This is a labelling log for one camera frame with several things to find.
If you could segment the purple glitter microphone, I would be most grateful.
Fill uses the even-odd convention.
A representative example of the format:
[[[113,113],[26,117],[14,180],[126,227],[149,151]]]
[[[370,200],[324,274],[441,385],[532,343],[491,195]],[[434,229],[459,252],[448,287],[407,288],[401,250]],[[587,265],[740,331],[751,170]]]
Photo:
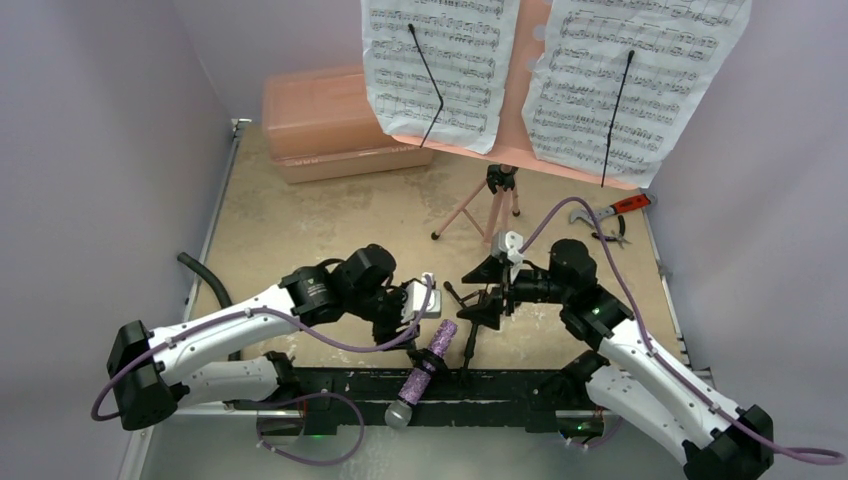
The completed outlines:
[[[384,420],[393,429],[407,427],[418,404],[435,374],[447,372],[444,356],[458,331],[449,319],[443,320],[426,348],[413,352],[413,368],[396,399],[387,407]]]

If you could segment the sheet music page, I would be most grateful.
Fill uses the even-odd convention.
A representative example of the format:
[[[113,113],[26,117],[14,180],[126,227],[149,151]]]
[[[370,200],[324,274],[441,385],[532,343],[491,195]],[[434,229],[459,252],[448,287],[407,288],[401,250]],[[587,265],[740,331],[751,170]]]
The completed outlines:
[[[366,95],[382,131],[489,153],[519,11],[509,0],[361,2]]]
[[[522,117],[537,159],[647,188],[743,35],[750,1],[555,1]]]

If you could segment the pink music stand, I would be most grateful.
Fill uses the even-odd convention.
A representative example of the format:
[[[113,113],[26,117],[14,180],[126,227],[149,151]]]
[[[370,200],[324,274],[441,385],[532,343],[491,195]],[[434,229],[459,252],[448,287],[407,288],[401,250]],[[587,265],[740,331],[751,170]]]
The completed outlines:
[[[490,152],[478,154],[437,142],[427,144],[427,147],[432,150],[488,161],[492,164],[488,168],[489,170],[500,171],[496,176],[498,179],[502,177],[508,179],[506,185],[500,185],[493,182],[491,175],[487,175],[431,233],[430,238],[432,240],[440,239],[459,216],[464,216],[471,223],[477,233],[481,235],[483,242],[491,241],[496,232],[507,230],[510,220],[521,215],[520,195],[529,191],[528,187],[516,180],[517,171],[536,171],[595,185],[602,183],[598,176],[538,160],[532,151],[531,142],[524,125],[521,109],[529,90],[535,62],[544,51],[544,42],[534,37],[534,31],[537,28],[545,27],[550,11],[551,3],[549,1],[522,1],[519,4],[499,128]],[[468,206],[485,190],[491,193],[492,200],[488,219],[484,224],[480,224],[469,212]]]

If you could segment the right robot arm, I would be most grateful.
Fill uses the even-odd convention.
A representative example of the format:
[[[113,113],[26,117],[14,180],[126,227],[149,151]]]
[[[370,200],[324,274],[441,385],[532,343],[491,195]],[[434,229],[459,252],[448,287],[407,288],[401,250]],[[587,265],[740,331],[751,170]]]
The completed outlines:
[[[545,268],[524,265],[522,244],[518,234],[501,234],[462,277],[484,288],[459,317],[498,322],[524,303],[558,305],[566,330],[589,347],[563,370],[569,404],[611,410],[669,452],[689,479],[757,479],[773,465],[773,452],[756,439],[772,439],[771,417],[758,406],[741,408],[644,332],[598,282],[583,242],[556,241]]]

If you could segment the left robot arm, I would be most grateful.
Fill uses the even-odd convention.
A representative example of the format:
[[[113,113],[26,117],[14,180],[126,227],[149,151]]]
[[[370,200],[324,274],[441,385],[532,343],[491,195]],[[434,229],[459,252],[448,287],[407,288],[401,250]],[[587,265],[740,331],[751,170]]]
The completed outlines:
[[[253,297],[197,320],[147,328],[122,326],[107,360],[109,381],[91,410],[95,421],[119,419],[127,431],[162,422],[179,408],[215,401],[266,401],[284,409],[298,382],[286,356],[229,361],[227,355],[263,340],[306,333],[339,350],[358,353],[316,331],[349,314],[372,326],[372,351],[400,349],[419,333],[421,319],[438,312],[432,275],[392,284],[394,257],[370,244],[345,260],[304,266]]]

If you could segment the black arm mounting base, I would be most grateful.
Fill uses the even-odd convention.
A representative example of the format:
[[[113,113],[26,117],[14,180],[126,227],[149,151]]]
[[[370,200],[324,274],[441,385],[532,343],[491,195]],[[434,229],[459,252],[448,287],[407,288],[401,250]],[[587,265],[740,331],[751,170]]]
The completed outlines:
[[[302,413],[309,435],[332,435],[340,426],[382,426],[384,413],[409,375],[406,369],[301,367],[269,399],[234,400],[236,410]],[[414,407],[413,427],[513,427],[528,433],[599,438],[615,426],[588,399],[585,388],[561,370],[472,369],[431,379]]]

